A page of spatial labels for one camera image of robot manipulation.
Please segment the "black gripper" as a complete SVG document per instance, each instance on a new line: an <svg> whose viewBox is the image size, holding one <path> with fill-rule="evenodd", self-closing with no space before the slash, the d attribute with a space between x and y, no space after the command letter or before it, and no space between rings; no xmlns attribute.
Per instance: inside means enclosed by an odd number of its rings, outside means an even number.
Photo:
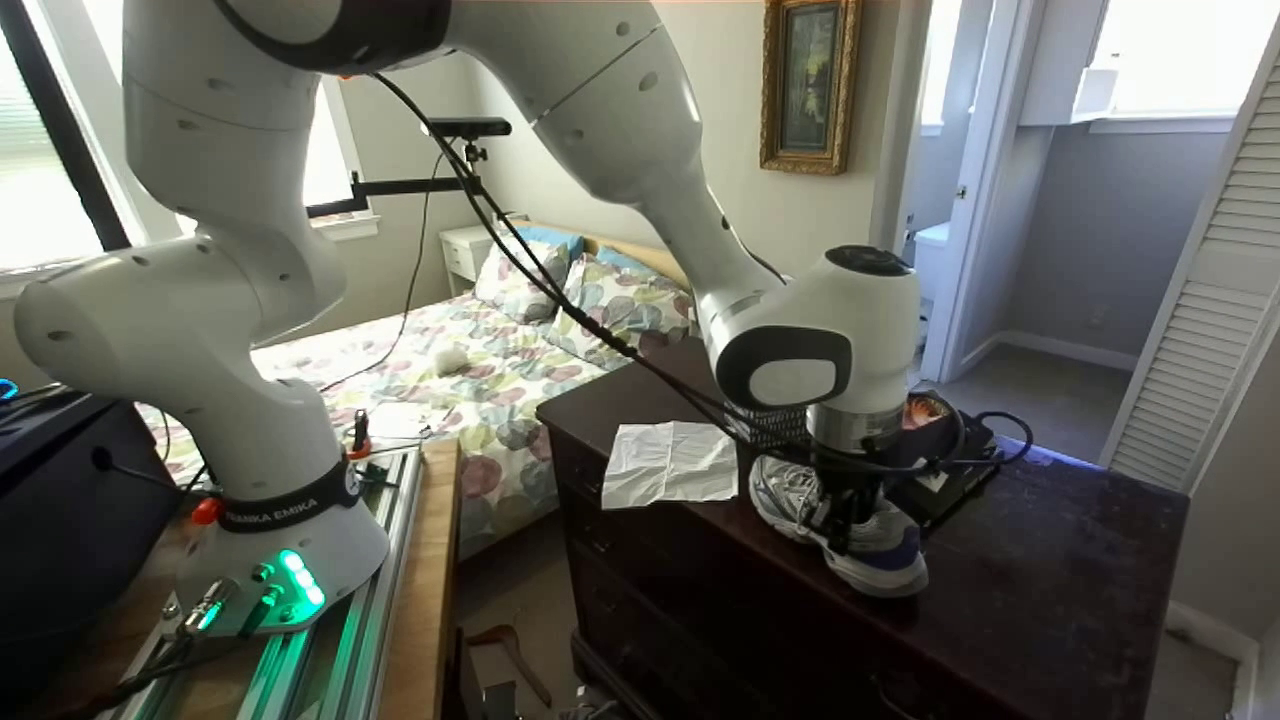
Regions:
<svg viewBox="0 0 1280 720"><path fill-rule="evenodd" d="M817 450L823 524L863 524L891 480L922 468L921 454L838 454Z"/></svg>

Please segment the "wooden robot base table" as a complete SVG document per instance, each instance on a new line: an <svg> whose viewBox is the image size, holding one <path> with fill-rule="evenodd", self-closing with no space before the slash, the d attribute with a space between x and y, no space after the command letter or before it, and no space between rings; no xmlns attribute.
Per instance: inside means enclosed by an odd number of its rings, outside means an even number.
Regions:
<svg viewBox="0 0 1280 720"><path fill-rule="evenodd" d="M219 638L236 591L174 596L165 560L183 532L167 532L139 590L20 720L442 720L456 464L450 442L375 455L372 510L390 552L358 591L292 633Z"/></svg>

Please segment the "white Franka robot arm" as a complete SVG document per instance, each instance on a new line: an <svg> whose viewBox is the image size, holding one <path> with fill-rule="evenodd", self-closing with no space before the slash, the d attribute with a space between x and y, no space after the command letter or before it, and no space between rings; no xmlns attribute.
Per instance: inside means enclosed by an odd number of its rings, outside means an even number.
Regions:
<svg viewBox="0 0 1280 720"><path fill-rule="evenodd" d="M749 255L651 0L123 0L126 167L201 233L33 279L16 336L55 380L193 431L219 518L180 596L209 638L303 628L387 560L319 391L258 376L252 350L343 295L300 197L317 85L439 51L478 61L562 173L651 226L731 408L799 417L818 473L891 473L874 454L907 405L914 275L863 243L797 279Z"/></svg>

